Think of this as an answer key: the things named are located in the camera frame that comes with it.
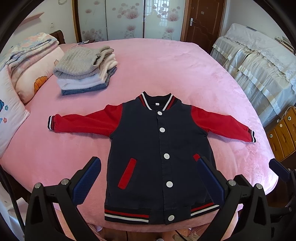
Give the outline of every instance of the jacket cuff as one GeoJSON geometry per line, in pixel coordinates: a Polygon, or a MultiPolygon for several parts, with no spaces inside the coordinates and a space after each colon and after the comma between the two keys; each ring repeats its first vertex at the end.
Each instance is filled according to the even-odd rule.
{"type": "Polygon", "coordinates": [[[251,142],[256,142],[256,138],[255,138],[255,132],[252,131],[251,129],[249,129],[249,133],[251,135],[251,142]]]}
{"type": "Polygon", "coordinates": [[[54,131],[54,115],[51,115],[48,118],[47,128],[51,131],[54,131]]]}

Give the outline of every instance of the white pillow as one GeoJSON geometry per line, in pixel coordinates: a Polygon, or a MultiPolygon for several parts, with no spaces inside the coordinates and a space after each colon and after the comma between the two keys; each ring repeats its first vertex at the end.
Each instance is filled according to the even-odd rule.
{"type": "Polygon", "coordinates": [[[28,67],[18,78],[15,91],[21,101],[28,103],[41,86],[52,76],[52,70],[63,57],[64,51],[57,47],[28,67]]]}
{"type": "Polygon", "coordinates": [[[0,158],[29,115],[12,86],[6,65],[0,71],[0,158]]]}

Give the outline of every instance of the blue gripper pad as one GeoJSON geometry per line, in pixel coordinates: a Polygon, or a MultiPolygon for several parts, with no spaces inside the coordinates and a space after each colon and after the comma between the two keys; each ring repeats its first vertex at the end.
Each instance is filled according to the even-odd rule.
{"type": "Polygon", "coordinates": [[[213,203],[223,206],[228,195],[227,180],[225,177],[219,171],[214,169],[205,157],[197,160],[197,172],[213,203]]]}
{"type": "Polygon", "coordinates": [[[277,174],[284,182],[290,181],[290,172],[276,159],[271,159],[269,161],[269,168],[273,170],[273,172],[277,174]]]}
{"type": "Polygon", "coordinates": [[[100,172],[101,161],[94,156],[82,170],[79,170],[74,174],[69,186],[69,193],[74,205],[79,205],[84,202],[100,172]]]}

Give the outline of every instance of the wooden cabinet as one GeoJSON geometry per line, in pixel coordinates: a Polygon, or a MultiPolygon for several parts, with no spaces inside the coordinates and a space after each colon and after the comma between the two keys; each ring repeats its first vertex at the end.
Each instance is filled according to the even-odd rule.
{"type": "Polygon", "coordinates": [[[269,144],[276,160],[282,161],[295,152],[296,110],[290,107],[284,118],[267,134],[269,144]]]}

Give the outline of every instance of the brown door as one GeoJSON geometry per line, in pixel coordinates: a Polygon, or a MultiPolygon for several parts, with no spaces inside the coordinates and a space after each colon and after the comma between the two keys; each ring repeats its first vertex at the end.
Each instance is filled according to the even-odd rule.
{"type": "Polygon", "coordinates": [[[218,38],[223,6],[224,0],[192,0],[186,42],[195,43],[210,53],[218,38]]]}

